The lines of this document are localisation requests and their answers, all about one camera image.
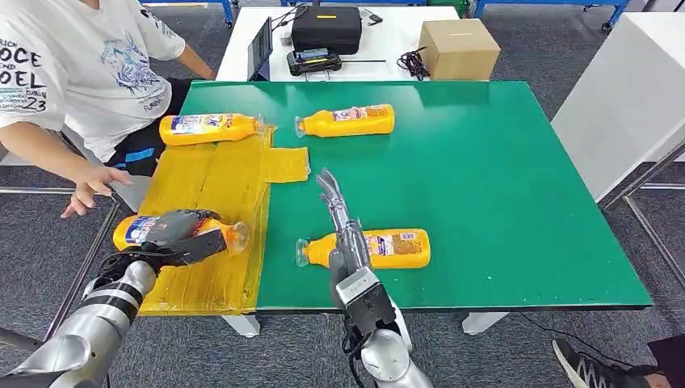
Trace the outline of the person's hand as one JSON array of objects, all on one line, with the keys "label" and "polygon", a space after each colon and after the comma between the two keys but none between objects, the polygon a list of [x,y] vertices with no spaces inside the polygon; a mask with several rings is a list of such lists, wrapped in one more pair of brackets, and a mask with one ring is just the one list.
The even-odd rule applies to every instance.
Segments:
[{"label": "person's hand", "polygon": [[74,214],[86,215],[87,211],[95,206],[95,195],[112,196],[110,183],[132,185],[130,175],[126,171],[112,167],[90,167],[81,173],[75,180],[74,193],[61,218],[66,219]]}]

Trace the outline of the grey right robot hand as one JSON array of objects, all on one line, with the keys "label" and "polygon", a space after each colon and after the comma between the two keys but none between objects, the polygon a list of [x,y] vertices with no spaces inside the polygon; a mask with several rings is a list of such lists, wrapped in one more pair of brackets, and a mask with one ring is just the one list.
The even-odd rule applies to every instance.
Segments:
[{"label": "grey right robot hand", "polygon": [[323,167],[316,182],[321,188],[321,199],[326,203],[335,228],[334,249],[329,253],[330,297],[334,305],[344,308],[335,287],[358,269],[370,265],[368,245],[358,220],[350,217],[347,203],[338,181]]}]

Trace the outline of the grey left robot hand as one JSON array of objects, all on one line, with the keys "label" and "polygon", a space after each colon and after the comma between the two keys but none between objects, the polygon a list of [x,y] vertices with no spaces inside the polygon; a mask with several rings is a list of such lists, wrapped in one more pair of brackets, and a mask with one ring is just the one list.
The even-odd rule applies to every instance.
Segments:
[{"label": "grey left robot hand", "polygon": [[226,251],[227,243],[219,227],[200,230],[217,219],[218,215],[209,210],[182,209],[163,214],[153,223],[141,245],[144,261],[159,271],[163,267],[197,264]]}]

